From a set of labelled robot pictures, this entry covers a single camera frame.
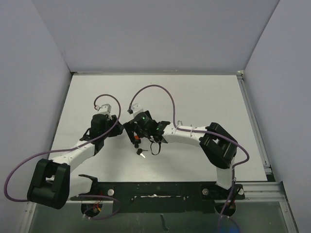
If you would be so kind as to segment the orange black padlock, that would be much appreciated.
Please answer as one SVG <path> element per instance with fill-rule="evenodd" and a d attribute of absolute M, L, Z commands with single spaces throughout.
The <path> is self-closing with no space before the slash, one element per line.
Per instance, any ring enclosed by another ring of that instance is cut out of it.
<path fill-rule="evenodd" d="M 141 144 L 141 139 L 139 138 L 138 135 L 134 135 L 134 139 L 133 139 L 133 145 L 136 149 L 139 148 L 140 144 Z"/>

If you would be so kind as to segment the black headed key bunch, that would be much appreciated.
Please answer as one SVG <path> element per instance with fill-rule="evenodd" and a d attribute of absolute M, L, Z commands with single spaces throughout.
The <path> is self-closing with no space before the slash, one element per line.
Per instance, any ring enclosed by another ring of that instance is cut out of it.
<path fill-rule="evenodd" d="M 145 159 L 146 156 L 144 155 L 144 153 L 147 152 L 147 151 L 148 150 L 144 150 L 144 149 L 138 148 L 136 154 Z"/>

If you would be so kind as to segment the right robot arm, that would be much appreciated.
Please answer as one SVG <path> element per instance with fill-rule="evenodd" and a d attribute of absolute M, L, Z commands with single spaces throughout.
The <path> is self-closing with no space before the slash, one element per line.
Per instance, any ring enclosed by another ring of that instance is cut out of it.
<path fill-rule="evenodd" d="M 169 121 L 157 122 L 149 111 L 140 112 L 124 123 L 124 128 L 135 145 L 141 138 L 157 144 L 181 143 L 200 147 L 216 167 L 216 192 L 226 199 L 234 192 L 232 166 L 237 153 L 237 141 L 218 123 L 207 127 L 174 126 Z"/>

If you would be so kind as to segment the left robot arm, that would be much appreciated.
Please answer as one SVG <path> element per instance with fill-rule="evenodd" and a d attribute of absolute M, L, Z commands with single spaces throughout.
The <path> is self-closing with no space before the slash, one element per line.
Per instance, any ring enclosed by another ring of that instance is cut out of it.
<path fill-rule="evenodd" d="M 70 174 L 87 159 L 95 156 L 108 137 L 121 135 L 123 126 L 116 115 L 95 114 L 90 128 L 72 150 L 51 160 L 40 159 L 27 192 L 27 200 L 54 209 L 61 209 L 68 199 L 83 194 L 92 200 L 99 187 L 87 175 L 71 178 Z"/>

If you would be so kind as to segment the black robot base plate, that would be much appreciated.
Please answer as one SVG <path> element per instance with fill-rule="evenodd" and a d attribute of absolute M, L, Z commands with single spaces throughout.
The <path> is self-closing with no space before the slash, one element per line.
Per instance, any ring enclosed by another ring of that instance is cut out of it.
<path fill-rule="evenodd" d="M 95 195 L 111 195 L 117 201 L 113 210 L 122 213 L 183 213 L 213 214 L 222 205 L 245 198 L 244 188 L 236 184 L 233 191 L 215 182 L 99 182 Z"/>

